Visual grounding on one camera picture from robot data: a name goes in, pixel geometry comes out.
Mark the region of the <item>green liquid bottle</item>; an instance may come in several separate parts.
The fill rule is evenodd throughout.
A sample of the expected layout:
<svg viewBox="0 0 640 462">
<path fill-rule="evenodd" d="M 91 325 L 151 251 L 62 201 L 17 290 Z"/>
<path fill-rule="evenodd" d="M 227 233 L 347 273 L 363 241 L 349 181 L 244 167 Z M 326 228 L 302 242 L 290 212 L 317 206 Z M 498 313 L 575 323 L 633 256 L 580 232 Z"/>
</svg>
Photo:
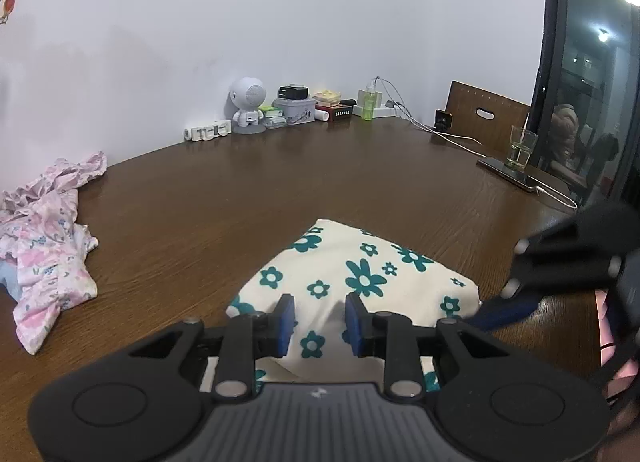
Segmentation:
<svg viewBox="0 0 640 462">
<path fill-rule="evenodd" d="M 370 82 L 370 84 L 367 85 L 366 90 L 364 90 L 364 93 L 362 96 L 361 118 L 364 121 L 367 121 L 367 122 L 372 121 L 377 97 L 378 97 L 378 94 L 376 93 L 376 90 L 375 90 L 375 83 Z"/>
</svg>

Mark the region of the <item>black red small box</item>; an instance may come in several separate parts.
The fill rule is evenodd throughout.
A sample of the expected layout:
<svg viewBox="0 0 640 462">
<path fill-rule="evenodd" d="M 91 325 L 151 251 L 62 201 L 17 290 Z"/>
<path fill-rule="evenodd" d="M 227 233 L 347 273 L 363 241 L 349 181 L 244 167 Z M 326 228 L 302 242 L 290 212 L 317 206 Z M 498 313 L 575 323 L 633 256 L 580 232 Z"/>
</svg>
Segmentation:
<svg viewBox="0 0 640 462">
<path fill-rule="evenodd" d="M 352 106 L 337 104 L 329 107 L 329 120 L 337 121 L 337 119 L 349 118 L 352 116 Z"/>
</svg>

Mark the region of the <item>cream green floral garment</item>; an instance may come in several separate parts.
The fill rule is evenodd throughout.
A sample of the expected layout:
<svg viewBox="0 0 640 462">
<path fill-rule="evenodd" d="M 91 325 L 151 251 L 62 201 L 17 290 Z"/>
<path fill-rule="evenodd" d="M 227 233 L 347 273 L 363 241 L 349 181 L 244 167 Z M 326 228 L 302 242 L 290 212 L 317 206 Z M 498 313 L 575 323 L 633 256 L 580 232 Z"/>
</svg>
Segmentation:
<svg viewBox="0 0 640 462">
<path fill-rule="evenodd" d="M 371 232 L 320 219 L 261 267 L 227 309 L 231 318 L 270 312 L 283 294 L 295 303 L 294 331 L 282 358 L 257 361 L 256 384 L 375 382 L 383 361 L 352 353 L 345 298 L 367 311 L 390 311 L 414 324 L 465 318 L 480 309 L 474 281 L 408 247 Z"/>
</svg>

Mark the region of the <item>yellow sticky note stack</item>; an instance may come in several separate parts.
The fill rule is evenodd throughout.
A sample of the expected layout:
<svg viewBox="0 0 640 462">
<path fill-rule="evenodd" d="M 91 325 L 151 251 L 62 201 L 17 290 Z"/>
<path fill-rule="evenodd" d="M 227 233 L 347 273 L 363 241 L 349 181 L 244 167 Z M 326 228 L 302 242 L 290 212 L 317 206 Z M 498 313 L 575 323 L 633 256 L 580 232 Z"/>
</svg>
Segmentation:
<svg viewBox="0 0 640 462">
<path fill-rule="evenodd" d="M 342 95 L 340 92 L 326 89 L 316 92 L 312 96 L 312 99 L 314 99 L 318 105 L 333 106 L 341 102 Z"/>
</svg>

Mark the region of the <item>grey storage box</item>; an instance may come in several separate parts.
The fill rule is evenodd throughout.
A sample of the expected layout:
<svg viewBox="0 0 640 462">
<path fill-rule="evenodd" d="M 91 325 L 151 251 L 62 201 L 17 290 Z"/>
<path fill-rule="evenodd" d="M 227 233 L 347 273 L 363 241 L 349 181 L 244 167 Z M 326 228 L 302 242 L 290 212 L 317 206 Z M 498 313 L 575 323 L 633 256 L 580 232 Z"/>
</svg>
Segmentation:
<svg viewBox="0 0 640 462">
<path fill-rule="evenodd" d="M 282 112 L 289 126 L 312 123 L 316 120 L 316 101 L 314 99 L 283 99 L 272 101 L 272 106 Z"/>
</svg>

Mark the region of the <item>white astronaut figurine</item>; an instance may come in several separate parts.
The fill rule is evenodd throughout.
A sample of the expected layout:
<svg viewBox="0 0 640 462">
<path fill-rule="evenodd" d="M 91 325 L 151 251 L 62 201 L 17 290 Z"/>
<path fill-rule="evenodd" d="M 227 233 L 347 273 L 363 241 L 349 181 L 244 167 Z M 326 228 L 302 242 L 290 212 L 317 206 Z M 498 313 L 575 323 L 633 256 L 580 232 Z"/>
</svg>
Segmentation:
<svg viewBox="0 0 640 462">
<path fill-rule="evenodd" d="M 262 122 L 265 115 L 260 109 L 266 96 L 264 84 L 255 77 L 242 77 L 232 84 L 229 98 L 236 108 L 231 118 L 234 133 L 256 135 L 266 130 Z"/>
</svg>

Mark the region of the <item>drinking glass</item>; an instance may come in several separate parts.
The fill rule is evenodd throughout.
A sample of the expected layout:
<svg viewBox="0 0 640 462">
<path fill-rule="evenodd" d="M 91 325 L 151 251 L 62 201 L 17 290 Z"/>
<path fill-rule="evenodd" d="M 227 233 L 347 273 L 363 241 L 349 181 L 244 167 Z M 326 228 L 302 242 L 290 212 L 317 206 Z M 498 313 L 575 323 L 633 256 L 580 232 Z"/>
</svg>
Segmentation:
<svg viewBox="0 0 640 462">
<path fill-rule="evenodd" d="M 510 147 L 506 153 L 506 165 L 516 170 L 524 170 L 533 154 L 538 136 L 523 127 L 513 126 L 510 133 Z"/>
</svg>

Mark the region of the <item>light blue garment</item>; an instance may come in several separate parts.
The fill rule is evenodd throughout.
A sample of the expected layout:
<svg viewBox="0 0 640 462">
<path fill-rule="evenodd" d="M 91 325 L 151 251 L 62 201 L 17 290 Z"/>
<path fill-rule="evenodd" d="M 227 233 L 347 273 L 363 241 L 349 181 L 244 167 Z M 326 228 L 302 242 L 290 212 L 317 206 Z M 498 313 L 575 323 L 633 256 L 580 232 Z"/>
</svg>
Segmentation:
<svg viewBox="0 0 640 462">
<path fill-rule="evenodd" d="M 9 260 L 0 261 L 0 284 L 15 301 L 21 299 L 22 288 L 17 281 L 17 266 Z"/>
</svg>

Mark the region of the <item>black charger adapter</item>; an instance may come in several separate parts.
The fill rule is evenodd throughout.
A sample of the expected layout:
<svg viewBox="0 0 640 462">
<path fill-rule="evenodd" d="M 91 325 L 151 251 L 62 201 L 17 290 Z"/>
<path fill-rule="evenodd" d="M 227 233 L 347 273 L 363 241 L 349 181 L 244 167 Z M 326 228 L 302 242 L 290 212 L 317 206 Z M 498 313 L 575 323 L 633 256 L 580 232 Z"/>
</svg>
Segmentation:
<svg viewBox="0 0 640 462">
<path fill-rule="evenodd" d="M 306 100 L 309 98 L 308 88 L 303 84 L 285 84 L 278 89 L 278 99 Z"/>
</svg>

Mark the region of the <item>black smartphone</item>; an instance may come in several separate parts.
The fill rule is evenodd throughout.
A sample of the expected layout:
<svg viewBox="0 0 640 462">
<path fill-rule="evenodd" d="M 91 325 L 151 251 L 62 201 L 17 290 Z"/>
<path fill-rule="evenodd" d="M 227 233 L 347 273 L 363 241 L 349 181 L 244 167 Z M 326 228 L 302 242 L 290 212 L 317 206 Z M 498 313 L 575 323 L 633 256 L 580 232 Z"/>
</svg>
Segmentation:
<svg viewBox="0 0 640 462">
<path fill-rule="evenodd" d="M 476 163 L 526 192 L 535 192 L 539 187 L 539 182 L 534 178 L 526 175 L 523 171 L 509 167 L 506 163 L 500 162 L 499 159 L 483 157 L 482 159 L 477 159 Z"/>
</svg>

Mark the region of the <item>dark window frame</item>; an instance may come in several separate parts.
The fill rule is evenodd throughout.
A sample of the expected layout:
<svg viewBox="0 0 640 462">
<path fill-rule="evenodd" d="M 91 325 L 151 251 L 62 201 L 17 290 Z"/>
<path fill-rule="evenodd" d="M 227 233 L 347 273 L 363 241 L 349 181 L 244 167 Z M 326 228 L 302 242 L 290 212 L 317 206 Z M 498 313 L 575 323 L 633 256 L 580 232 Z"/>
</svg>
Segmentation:
<svg viewBox="0 0 640 462">
<path fill-rule="evenodd" d="M 620 200 L 639 162 L 639 0 L 546 0 L 534 163 L 579 207 Z"/>
</svg>

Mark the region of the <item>white letter block ornament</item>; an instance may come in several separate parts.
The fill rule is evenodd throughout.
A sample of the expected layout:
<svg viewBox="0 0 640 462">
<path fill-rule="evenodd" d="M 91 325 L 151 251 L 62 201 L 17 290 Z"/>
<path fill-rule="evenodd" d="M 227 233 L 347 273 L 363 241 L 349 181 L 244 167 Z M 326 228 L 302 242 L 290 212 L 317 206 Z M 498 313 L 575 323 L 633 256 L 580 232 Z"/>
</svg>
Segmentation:
<svg viewBox="0 0 640 462">
<path fill-rule="evenodd" d="M 183 139 L 190 142 L 210 141 L 232 133 L 230 119 L 218 119 L 209 125 L 190 127 L 183 130 Z"/>
</svg>

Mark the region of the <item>pink floral garment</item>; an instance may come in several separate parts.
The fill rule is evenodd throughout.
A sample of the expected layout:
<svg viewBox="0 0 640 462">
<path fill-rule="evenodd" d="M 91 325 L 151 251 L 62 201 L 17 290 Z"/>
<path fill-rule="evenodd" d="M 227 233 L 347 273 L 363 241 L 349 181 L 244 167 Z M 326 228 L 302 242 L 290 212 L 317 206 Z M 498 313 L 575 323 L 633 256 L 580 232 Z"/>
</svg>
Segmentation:
<svg viewBox="0 0 640 462">
<path fill-rule="evenodd" d="M 43 173 L 1 193 L 1 260 L 17 266 L 22 297 L 15 301 L 15 333 L 35 355 L 61 312 L 98 296 L 86 267 L 99 246 L 77 221 L 79 189 L 107 168 L 102 152 L 80 163 L 57 159 Z"/>
</svg>

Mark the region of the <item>wooden chair back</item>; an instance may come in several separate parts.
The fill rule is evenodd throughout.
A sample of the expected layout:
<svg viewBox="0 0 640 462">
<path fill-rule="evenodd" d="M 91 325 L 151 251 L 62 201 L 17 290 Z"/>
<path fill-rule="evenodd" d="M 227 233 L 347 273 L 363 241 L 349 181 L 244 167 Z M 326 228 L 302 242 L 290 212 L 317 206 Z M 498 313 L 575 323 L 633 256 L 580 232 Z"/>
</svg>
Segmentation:
<svg viewBox="0 0 640 462">
<path fill-rule="evenodd" d="M 451 132 L 471 137 L 495 156 L 506 157 L 513 127 L 523 127 L 529 106 L 463 82 L 450 84 L 445 110 Z"/>
</svg>

